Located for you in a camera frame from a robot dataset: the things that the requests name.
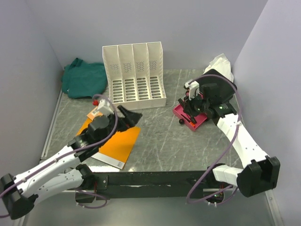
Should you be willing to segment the black drawer organizer box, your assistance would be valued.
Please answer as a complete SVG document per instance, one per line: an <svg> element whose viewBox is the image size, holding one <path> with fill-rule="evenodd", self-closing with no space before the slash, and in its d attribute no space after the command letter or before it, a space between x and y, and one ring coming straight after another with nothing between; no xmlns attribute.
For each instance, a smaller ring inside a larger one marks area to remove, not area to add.
<svg viewBox="0 0 301 226"><path fill-rule="evenodd" d="M215 69L210 69L196 79L201 93L209 100L210 105L227 103L235 94L234 89L225 79L226 77Z"/></svg>

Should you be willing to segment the orange cap highlighter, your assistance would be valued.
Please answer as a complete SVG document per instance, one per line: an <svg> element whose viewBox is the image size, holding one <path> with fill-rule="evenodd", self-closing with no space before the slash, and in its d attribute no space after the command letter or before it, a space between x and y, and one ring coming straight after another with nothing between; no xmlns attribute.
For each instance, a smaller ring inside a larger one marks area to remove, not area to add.
<svg viewBox="0 0 301 226"><path fill-rule="evenodd" d="M188 115L183 115L183 114L181 114L181 116L187 121L187 122L189 122L191 125L195 125L195 120L194 119L192 119L190 116L188 116Z"/></svg>

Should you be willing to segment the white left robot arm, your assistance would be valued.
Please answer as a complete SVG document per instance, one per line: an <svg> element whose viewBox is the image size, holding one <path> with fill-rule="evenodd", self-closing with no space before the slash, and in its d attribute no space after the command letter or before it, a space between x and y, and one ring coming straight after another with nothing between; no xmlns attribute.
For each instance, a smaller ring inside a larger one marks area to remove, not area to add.
<svg viewBox="0 0 301 226"><path fill-rule="evenodd" d="M38 203L62 191L85 191L94 186L95 174L83 161L96 154L116 132L135 127L141 117L141 113L119 105L96 116L51 158L16 176L4 175L0 179L0 198L7 210L4 217L21 218Z"/></svg>

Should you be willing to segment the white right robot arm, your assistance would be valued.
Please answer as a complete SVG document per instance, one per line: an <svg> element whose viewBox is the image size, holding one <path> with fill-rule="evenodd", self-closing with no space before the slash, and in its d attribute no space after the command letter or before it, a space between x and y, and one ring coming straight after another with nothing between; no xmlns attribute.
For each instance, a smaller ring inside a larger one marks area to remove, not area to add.
<svg viewBox="0 0 301 226"><path fill-rule="evenodd" d="M280 161L277 157L270 157L254 141L241 121L241 111L237 111L228 98L225 101L217 97L213 100L205 98L196 81L186 82L184 88L186 94L180 101L184 110L191 114L193 109L212 120L230 141L227 150L234 148L243 166L239 169L215 161L188 192L186 201L193 202L190 196L205 177L210 187L215 188L223 182L228 188L240 190L245 197L276 188Z"/></svg>

